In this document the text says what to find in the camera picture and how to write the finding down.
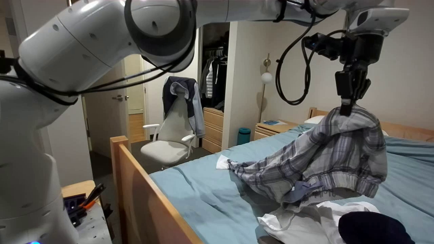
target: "mattress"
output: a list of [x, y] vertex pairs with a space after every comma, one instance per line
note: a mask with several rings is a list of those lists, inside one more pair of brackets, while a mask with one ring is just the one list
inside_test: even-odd
[[[217, 170], [217, 159], [220, 155], [241, 163], [264, 159], [310, 128], [303, 125], [151, 177], [205, 243], [258, 243], [266, 232], [257, 218], [279, 207], [258, 197], [228, 170]], [[433, 243], [434, 146], [398, 139], [387, 139], [387, 146], [388, 178], [376, 199], [337, 203], [371, 203], [382, 213], [403, 223], [417, 243]]]

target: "white pillow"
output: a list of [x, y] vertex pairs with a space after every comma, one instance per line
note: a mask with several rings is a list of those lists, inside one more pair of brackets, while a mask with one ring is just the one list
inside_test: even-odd
[[321, 121], [325, 119], [325, 116], [319, 116], [319, 117], [312, 117], [308, 121], [306, 121], [306, 124], [312, 124], [312, 125], [318, 125], [321, 124]]

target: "plaid shirt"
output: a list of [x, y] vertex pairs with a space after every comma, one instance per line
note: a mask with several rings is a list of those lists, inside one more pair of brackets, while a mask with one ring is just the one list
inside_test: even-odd
[[350, 117], [334, 109], [312, 131], [261, 162], [230, 170], [254, 192], [276, 203], [296, 184], [312, 188], [304, 203], [367, 196], [387, 178], [386, 143], [379, 120], [360, 106]]

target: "white chair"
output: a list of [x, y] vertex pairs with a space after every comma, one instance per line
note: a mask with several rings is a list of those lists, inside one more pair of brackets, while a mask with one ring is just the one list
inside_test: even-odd
[[184, 94], [178, 96], [162, 127], [159, 124], [146, 125], [144, 129], [155, 129], [154, 142], [142, 148], [146, 162], [161, 165], [165, 169], [190, 158], [196, 135], [189, 123]]

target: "white cloth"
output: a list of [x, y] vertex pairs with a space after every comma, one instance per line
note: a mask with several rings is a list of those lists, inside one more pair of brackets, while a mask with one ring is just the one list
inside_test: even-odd
[[220, 155], [220, 158], [217, 159], [217, 170], [228, 170], [230, 169], [230, 159], [227, 157]]
[[213, 63], [209, 66], [208, 75], [207, 75], [207, 98], [213, 98]]
[[338, 224], [352, 212], [376, 212], [368, 203], [338, 205], [323, 203], [316, 207], [279, 209], [258, 218], [260, 226], [285, 244], [345, 244]]

